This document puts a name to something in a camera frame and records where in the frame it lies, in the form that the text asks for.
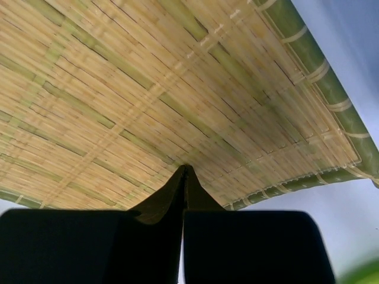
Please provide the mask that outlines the square bamboo mat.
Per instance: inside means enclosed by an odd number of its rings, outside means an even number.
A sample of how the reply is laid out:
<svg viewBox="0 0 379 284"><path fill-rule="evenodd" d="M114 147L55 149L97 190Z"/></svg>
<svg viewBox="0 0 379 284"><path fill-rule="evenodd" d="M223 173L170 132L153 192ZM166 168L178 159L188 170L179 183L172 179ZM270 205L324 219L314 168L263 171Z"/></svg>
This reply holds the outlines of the square bamboo mat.
<svg viewBox="0 0 379 284"><path fill-rule="evenodd" d="M378 183L291 1L1 2L1 199L129 209L182 164L231 210Z"/></svg>

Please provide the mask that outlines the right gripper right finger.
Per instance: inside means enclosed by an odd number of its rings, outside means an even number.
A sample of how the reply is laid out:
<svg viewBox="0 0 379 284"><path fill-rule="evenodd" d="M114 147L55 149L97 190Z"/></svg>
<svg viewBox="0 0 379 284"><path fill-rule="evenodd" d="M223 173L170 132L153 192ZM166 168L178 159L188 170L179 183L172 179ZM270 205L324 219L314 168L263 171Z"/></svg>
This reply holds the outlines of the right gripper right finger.
<svg viewBox="0 0 379 284"><path fill-rule="evenodd" d="M313 218L303 211L228 211L186 167L186 283L335 283Z"/></svg>

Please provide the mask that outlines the lime green plate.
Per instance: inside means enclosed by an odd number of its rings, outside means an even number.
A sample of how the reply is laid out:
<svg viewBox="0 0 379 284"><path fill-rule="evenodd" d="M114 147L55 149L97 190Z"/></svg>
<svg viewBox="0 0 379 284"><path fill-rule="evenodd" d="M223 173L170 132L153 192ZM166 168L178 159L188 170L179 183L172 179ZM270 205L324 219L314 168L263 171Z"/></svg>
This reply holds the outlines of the lime green plate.
<svg viewBox="0 0 379 284"><path fill-rule="evenodd" d="M378 259L371 260L352 268L342 275L337 283L341 284L378 284Z"/></svg>

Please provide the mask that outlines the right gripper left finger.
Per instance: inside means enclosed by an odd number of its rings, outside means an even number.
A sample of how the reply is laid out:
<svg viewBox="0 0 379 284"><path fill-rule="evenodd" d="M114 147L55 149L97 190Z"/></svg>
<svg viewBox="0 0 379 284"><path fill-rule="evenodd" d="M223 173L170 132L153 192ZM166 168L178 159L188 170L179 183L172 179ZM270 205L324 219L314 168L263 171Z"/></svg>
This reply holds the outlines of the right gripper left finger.
<svg viewBox="0 0 379 284"><path fill-rule="evenodd" d="M10 209L2 283L176 283L185 167L132 209Z"/></svg>

